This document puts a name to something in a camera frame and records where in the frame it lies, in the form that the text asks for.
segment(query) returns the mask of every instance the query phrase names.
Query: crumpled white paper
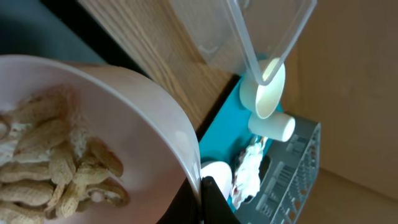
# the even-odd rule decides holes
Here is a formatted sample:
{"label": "crumpled white paper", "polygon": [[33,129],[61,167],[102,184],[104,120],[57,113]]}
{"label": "crumpled white paper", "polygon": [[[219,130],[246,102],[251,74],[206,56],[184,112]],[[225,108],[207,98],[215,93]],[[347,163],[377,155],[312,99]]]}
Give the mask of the crumpled white paper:
{"label": "crumpled white paper", "polygon": [[263,150],[267,139],[251,144],[239,157],[240,165],[234,173],[232,186],[232,204],[236,209],[249,196],[256,196],[260,191],[261,180],[259,168],[263,158]]}

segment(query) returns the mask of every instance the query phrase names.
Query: pile of peanuts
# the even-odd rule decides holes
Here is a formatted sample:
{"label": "pile of peanuts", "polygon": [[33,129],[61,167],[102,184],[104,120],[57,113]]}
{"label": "pile of peanuts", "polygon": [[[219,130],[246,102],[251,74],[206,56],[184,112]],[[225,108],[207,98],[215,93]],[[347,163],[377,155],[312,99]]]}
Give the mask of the pile of peanuts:
{"label": "pile of peanuts", "polygon": [[94,203],[129,203],[111,178],[122,176],[123,165],[101,139],[90,136],[84,152],[74,150],[69,110],[61,93],[48,91],[0,115],[0,146],[16,142],[0,167],[0,220],[36,224],[84,212]]}

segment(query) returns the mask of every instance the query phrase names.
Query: gray plastic basket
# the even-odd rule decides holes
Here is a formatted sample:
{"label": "gray plastic basket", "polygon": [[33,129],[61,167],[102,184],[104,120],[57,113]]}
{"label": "gray plastic basket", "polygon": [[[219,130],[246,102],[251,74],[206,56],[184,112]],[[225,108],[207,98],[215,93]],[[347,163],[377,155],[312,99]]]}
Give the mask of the gray plastic basket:
{"label": "gray plastic basket", "polygon": [[297,221],[319,171],[320,123],[295,119],[296,128],[290,141],[274,141],[268,150],[271,164],[260,192],[236,211],[241,223]]}

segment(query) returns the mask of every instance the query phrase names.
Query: cup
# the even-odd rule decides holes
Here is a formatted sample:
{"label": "cup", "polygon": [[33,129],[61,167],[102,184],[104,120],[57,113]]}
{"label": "cup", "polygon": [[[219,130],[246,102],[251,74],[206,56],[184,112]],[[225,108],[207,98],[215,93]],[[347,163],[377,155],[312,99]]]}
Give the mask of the cup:
{"label": "cup", "polygon": [[[265,73],[270,73],[279,59],[274,59]],[[285,65],[282,64],[266,86],[259,85],[252,77],[247,75],[241,83],[239,97],[245,108],[252,111],[261,119],[268,118],[275,111],[285,86]]]}
{"label": "cup", "polygon": [[260,119],[253,113],[248,126],[253,134],[286,142],[292,137],[295,124],[292,116],[275,111],[267,119]]}

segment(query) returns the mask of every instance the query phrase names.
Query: black edge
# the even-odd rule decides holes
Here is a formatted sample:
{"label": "black edge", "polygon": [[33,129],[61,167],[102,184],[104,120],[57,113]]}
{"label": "black edge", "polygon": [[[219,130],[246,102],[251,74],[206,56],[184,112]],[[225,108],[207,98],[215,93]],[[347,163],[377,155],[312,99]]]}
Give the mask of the black edge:
{"label": "black edge", "polygon": [[[40,0],[65,25],[69,27],[82,41],[89,45],[108,64],[128,68],[147,78],[150,78],[138,64],[120,47],[120,45],[95,21],[84,7],[76,0]],[[234,75],[214,106],[197,129],[197,138],[200,141],[213,122],[218,111],[223,106],[229,94],[238,83],[240,77]]]}

